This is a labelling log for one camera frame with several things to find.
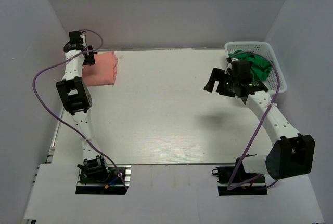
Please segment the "folded towel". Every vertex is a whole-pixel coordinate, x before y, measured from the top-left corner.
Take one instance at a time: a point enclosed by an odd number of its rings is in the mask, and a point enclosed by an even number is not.
[[[114,51],[95,54],[95,64],[85,65],[82,79],[86,86],[114,85],[117,75],[118,59]]]

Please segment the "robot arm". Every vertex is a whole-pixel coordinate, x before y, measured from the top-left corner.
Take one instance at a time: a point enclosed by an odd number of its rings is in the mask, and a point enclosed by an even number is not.
[[[214,68],[204,87],[229,97],[239,97],[261,119],[271,102],[266,86],[261,81],[253,81],[248,61],[234,61],[227,72]],[[263,127],[273,148],[266,155],[246,156],[242,165],[246,173],[269,174],[273,179],[283,179],[308,174],[311,171],[314,153],[314,140],[310,135],[301,135],[282,115],[276,104],[268,112]]]
[[[80,31],[69,33],[70,41],[64,46],[66,60],[87,50],[93,50],[92,46],[87,46],[85,36]],[[93,134],[92,122],[90,117],[90,107],[92,106],[92,98],[82,80],[83,65],[95,64],[94,54],[80,54],[70,62],[66,63],[65,74],[56,86],[59,92],[62,104],[68,111],[79,131],[100,150],[98,143]],[[78,165],[84,173],[95,180],[103,181],[108,177],[107,163],[86,140],[81,140],[83,151],[83,166]]]

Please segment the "purple cable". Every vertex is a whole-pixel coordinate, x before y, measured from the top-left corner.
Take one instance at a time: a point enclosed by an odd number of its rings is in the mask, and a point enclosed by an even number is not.
[[[60,65],[62,65],[62,64],[65,64],[65,63],[67,63],[67,62],[70,62],[70,61],[72,61],[74,58],[76,58],[77,56],[79,56],[79,55],[81,55],[81,54],[86,54],[86,53],[88,53],[88,52],[95,52],[95,51],[99,50],[99,49],[102,47],[102,45],[103,45],[103,38],[102,38],[98,33],[96,33],[95,31],[89,30],[89,29],[81,29],[81,30],[79,30],[79,31],[80,31],[80,32],[82,32],[82,31],[89,31],[89,32],[95,33],[95,34],[100,38],[100,40],[101,40],[101,44],[100,44],[100,46],[99,46],[98,48],[94,49],[94,50],[88,50],[88,51],[80,52],[80,53],[74,55],[72,58],[70,58],[70,59],[68,59],[68,60],[65,60],[65,61],[63,61],[63,62],[61,62],[61,63],[58,63],[58,64],[55,64],[55,65],[51,65],[50,67],[47,67],[47,68],[41,70],[39,73],[36,74],[36,76],[35,76],[35,77],[33,78],[33,80],[32,80],[32,89],[33,89],[33,92],[35,93],[35,95],[36,95],[38,101],[39,101],[39,102],[42,104],[42,106],[47,110],[47,112],[50,113],[51,116],[53,116],[56,120],[58,120],[59,122],[65,124],[67,127],[71,128],[73,131],[75,131],[76,133],[78,133],[78,134],[79,134],[84,140],[86,140],[86,142],[90,145],[90,147],[93,148],[93,150],[95,150],[98,154],[100,154],[100,155],[106,157],[106,158],[107,158],[107,159],[113,164],[115,170],[117,171],[117,174],[118,174],[118,175],[121,175],[119,169],[117,168],[117,166],[116,166],[116,164],[113,162],[113,160],[112,160],[109,156],[105,155],[103,152],[99,151],[99,150],[98,150],[98,149],[97,149],[97,148],[96,148],[96,147],[95,147],[95,146],[94,146],[94,145],[93,145],[93,144],[92,144],[92,143],[91,143],[91,142],[85,137],[85,135],[82,134],[79,130],[77,130],[77,129],[74,128],[72,125],[68,124],[67,122],[65,122],[64,120],[62,120],[61,118],[59,118],[56,114],[54,114],[54,113],[51,111],[51,109],[50,109],[50,108],[44,103],[44,101],[43,101],[42,98],[39,96],[39,94],[38,94],[38,92],[37,92],[37,89],[36,89],[36,80],[37,80],[37,78],[39,77],[39,75],[41,75],[43,72],[46,72],[47,70],[50,70],[50,69],[55,68],[55,67],[58,67],[58,66],[60,66]],[[124,187],[125,187],[126,190],[127,190],[126,183],[125,183],[124,179],[122,178],[122,176],[120,176],[120,179],[121,179],[121,182],[124,184]]]
[[[239,52],[239,53],[237,53],[237,54],[232,55],[230,58],[233,58],[233,57],[235,57],[235,56],[237,56],[237,55],[240,55],[240,54],[254,54],[254,55],[258,55],[258,56],[260,56],[261,58],[263,58],[263,59],[265,59],[266,61],[268,61],[268,62],[270,63],[270,65],[272,66],[274,72],[275,72],[276,79],[277,79],[277,86],[276,86],[276,93],[275,93],[275,94],[273,95],[273,97],[272,97],[271,104],[268,105],[266,111],[265,111],[264,114],[262,115],[262,117],[261,117],[261,119],[260,119],[260,122],[259,122],[257,128],[255,129],[255,131],[254,131],[254,133],[253,133],[253,135],[252,135],[252,137],[251,137],[251,139],[250,139],[248,145],[246,146],[246,148],[245,148],[243,154],[241,155],[241,157],[240,157],[238,163],[236,164],[236,166],[235,166],[235,168],[234,168],[234,171],[233,171],[233,173],[232,173],[232,175],[231,175],[231,177],[230,177],[230,180],[229,180],[229,182],[228,182],[228,185],[227,185],[227,190],[235,189],[236,187],[242,186],[244,183],[251,182],[251,181],[256,180],[256,179],[258,179],[258,178],[260,178],[260,177],[263,176],[263,174],[258,174],[258,175],[254,176],[254,177],[252,177],[252,178],[250,178],[250,179],[248,179],[248,180],[245,180],[245,181],[243,181],[243,182],[240,182],[240,183],[238,183],[238,184],[236,184],[236,185],[231,186],[231,184],[233,183],[233,180],[234,180],[234,178],[235,178],[235,176],[236,176],[236,174],[237,174],[237,171],[238,171],[238,169],[239,169],[239,167],[240,167],[240,165],[241,165],[243,159],[245,158],[246,154],[248,153],[248,151],[249,151],[249,149],[250,149],[250,147],[251,147],[251,145],[252,145],[252,143],[253,143],[255,137],[257,136],[257,134],[258,134],[258,132],[259,132],[259,129],[260,129],[261,126],[263,125],[264,120],[265,120],[266,116],[268,115],[268,112],[270,111],[270,109],[271,109],[271,107],[272,107],[272,104],[275,102],[275,100],[276,100],[276,98],[277,98],[277,95],[279,94],[279,90],[280,90],[280,77],[279,77],[279,74],[278,74],[278,72],[277,72],[277,70],[276,70],[274,64],[273,64],[270,60],[268,60],[267,58],[265,58],[264,56],[262,56],[262,55],[260,55],[260,54],[256,54],[256,53],[254,53],[254,52],[248,52],[248,51]],[[277,183],[277,180],[276,180],[274,183],[272,183],[272,184],[270,184],[270,185],[268,185],[268,186],[266,186],[266,187],[263,187],[263,188],[261,188],[261,189],[269,188],[269,187],[273,186],[275,183]]]

